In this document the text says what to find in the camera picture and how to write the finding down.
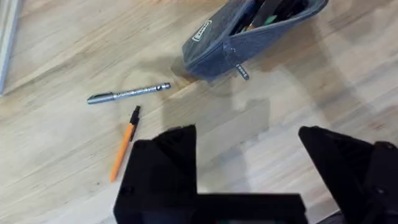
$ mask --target silver pen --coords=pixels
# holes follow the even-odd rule
[[[108,101],[123,99],[130,96],[137,96],[146,93],[153,93],[157,91],[167,90],[171,87],[170,83],[163,83],[155,86],[149,86],[145,88],[139,88],[136,90],[124,91],[120,93],[102,93],[89,97],[87,99],[88,104],[104,103]]]

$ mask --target gray pencil case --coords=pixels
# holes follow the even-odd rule
[[[185,68],[194,76],[211,81],[232,68],[248,79],[240,66],[262,52],[299,22],[320,12],[328,0],[299,0],[305,5],[296,15],[266,26],[231,34],[239,21],[252,9],[255,0],[230,0],[183,45]]]

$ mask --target black object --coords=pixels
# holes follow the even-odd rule
[[[263,2],[265,12],[259,12]],[[265,20],[280,0],[229,0],[184,43],[183,64],[194,76],[212,81],[233,68],[248,79],[241,64],[261,53],[293,26],[318,14],[328,0],[283,0],[277,18],[269,25],[240,32],[256,13]]]
[[[197,194],[196,136],[191,125],[135,142],[114,206],[119,224],[307,223],[298,194]]]
[[[299,136],[349,224],[398,223],[398,149],[319,127]]]

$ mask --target orange pen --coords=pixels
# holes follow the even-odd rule
[[[127,127],[126,132],[124,133],[124,138],[122,145],[119,148],[118,154],[116,155],[116,161],[114,162],[112,172],[111,172],[111,178],[110,181],[113,182],[116,177],[118,176],[118,172],[120,169],[120,166],[122,165],[123,162],[123,157],[124,154],[126,153],[126,149],[129,146],[129,142],[132,141],[132,137],[134,136],[134,133],[136,132],[137,125],[138,125],[138,115],[139,115],[139,109],[140,106],[136,106],[136,109],[131,115],[130,123],[129,126]]]

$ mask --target zipper pull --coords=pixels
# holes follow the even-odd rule
[[[250,79],[249,74],[248,74],[247,71],[242,67],[242,65],[236,64],[236,65],[235,65],[235,68],[238,70],[238,72],[241,74],[241,76],[242,76],[242,78],[243,78],[244,80],[247,81],[247,80]]]

